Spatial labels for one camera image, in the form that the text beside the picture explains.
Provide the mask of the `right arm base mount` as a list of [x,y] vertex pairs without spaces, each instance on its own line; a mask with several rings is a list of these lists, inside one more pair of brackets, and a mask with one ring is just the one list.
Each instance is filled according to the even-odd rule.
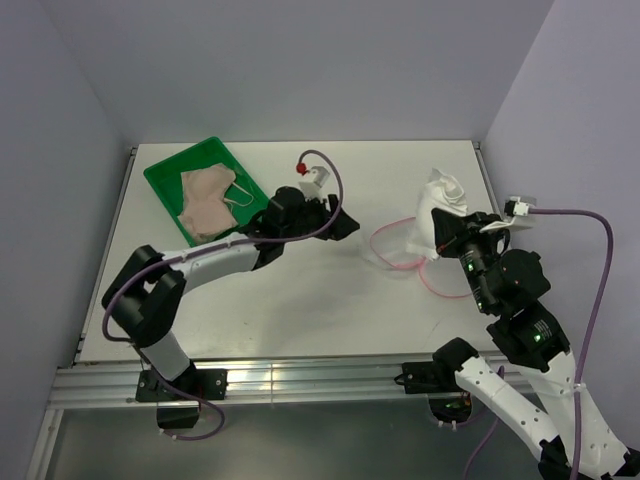
[[471,418],[473,406],[470,393],[441,374],[433,361],[405,362],[401,365],[401,373],[393,381],[407,395],[426,395],[436,423],[453,426]]

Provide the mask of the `white mesh laundry bag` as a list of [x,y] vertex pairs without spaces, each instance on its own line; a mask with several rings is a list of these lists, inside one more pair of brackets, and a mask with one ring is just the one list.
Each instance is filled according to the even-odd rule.
[[448,300],[469,298],[471,293],[464,285],[453,289],[452,286],[442,286],[437,283],[437,280],[442,279],[442,275],[436,272],[435,266],[441,267],[443,262],[435,262],[406,250],[406,243],[414,223],[414,217],[405,217],[381,225],[375,230],[366,230],[360,247],[361,257],[374,267],[387,272],[415,274],[427,291],[440,298]]

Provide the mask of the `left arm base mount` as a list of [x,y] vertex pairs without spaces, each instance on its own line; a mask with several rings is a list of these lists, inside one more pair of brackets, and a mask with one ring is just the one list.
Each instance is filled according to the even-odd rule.
[[[226,369],[194,370],[174,385],[154,369],[143,370],[138,378],[135,401],[156,405],[156,423],[164,434],[184,441],[203,440],[218,434],[226,422],[226,416],[217,403],[225,399],[227,377]],[[215,413],[218,417],[218,424],[213,430],[187,434],[208,413]]]

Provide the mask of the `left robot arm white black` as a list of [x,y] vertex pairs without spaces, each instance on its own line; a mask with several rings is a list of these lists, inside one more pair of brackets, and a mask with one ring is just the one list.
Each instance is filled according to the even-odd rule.
[[202,376],[172,332],[182,298],[207,283],[267,266],[288,243],[341,241],[359,228],[338,195],[307,198],[297,188],[281,187],[265,209],[221,240],[180,253],[137,248],[103,296],[103,321],[125,332],[123,342],[149,363],[170,398],[196,395],[204,388]]

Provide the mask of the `beige pink bra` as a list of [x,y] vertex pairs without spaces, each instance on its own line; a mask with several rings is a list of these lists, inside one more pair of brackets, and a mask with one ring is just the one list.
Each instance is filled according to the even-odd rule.
[[[182,172],[181,181],[183,210],[178,219],[196,244],[237,227],[233,207],[247,207],[254,201],[254,196],[236,182],[236,173],[223,164]],[[227,198],[231,187],[239,190],[247,202]]]

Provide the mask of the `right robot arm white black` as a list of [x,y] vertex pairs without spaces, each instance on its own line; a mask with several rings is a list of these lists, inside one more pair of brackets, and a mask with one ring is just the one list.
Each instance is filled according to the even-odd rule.
[[434,243],[442,258],[460,262],[478,310],[496,320],[494,344],[526,379],[536,407],[497,373],[467,341],[455,338],[433,355],[433,378],[486,405],[527,445],[545,479],[635,477],[639,453],[613,433],[582,382],[576,358],[558,320],[540,299],[551,284],[533,251],[507,249],[508,224],[496,214],[466,217],[435,208]]

